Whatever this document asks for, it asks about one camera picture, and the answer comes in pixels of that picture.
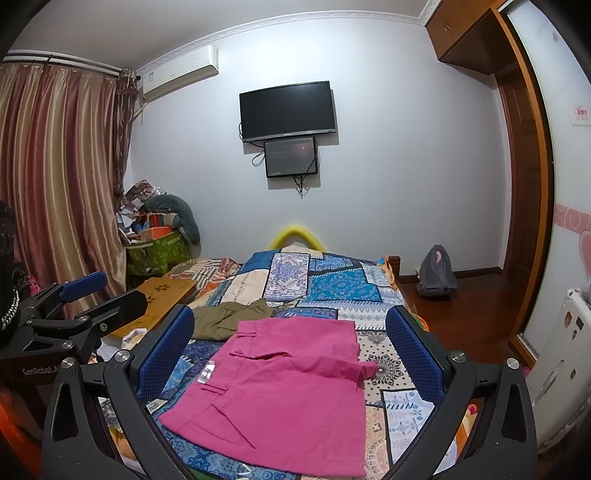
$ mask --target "white wall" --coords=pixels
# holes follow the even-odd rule
[[[496,84],[496,79],[491,76],[491,81]],[[507,243],[509,242],[509,227],[511,226],[511,145],[509,144],[509,129],[507,128],[507,120],[505,117],[505,110],[503,108],[503,100],[499,92],[499,86],[495,89],[496,110],[499,115],[499,125],[501,126],[501,138],[503,142],[503,158],[505,169],[505,211],[504,211],[504,230],[501,237],[501,248],[499,250],[499,266],[503,268],[505,265],[505,257],[507,253]]]
[[[134,175],[134,162],[131,160],[134,156],[133,148],[129,146],[129,154],[128,154],[128,161],[127,161],[127,169],[125,170],[125,175],[123,177],[123,191],[127,192],[134,183],[137,181]]]
[[[437,243],[455,270],[504,252],[506,172],[494,83],[437,61],[424,27],[324,19],[215,42],[220,74],[148,105],[132,136],[134,180],[184,198],[203,257],[246,260],[284,227],[328,251],[402,256],[402,272]],[[320,175],[301,199],[268,181],[238,137],[241,92],[329,80],[338,135],[319,136]]]
[[[591,213],[591,127],[572,125],[569,115],[577,105],[591,108],[591,85],[560,34],[531,2],[513,8],[509,18],[525,46],[544,99],[553,145],[555,201]],[[544,278],[524,332],[525,340],[538,353],[557,321],[566,291],[589,284],[579,237],[553,225]]]

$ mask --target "wall decal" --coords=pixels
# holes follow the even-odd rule
[[[554,206],[554,223],[571,232],[578,233],[579,251],[585,273],[591,277],[591,215],[564,205]]]

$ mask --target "air conditioner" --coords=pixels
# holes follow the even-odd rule
[[[198,48],[150,70],[143,78],[144,97],[154,100],[179,88],[217,75],[217,48]]]

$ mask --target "gray backpack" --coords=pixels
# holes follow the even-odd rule
[[[419,297],[451,295],[457,290],[456,276],[449,255],[441,245],[435,245],[423,260],[418,272]]]

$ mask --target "pink skirt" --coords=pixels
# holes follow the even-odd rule
[[[159,417],[228,457],[313,476],[365,476],[363,381],[355,323],[310,317],[238,323],[196,380]]]

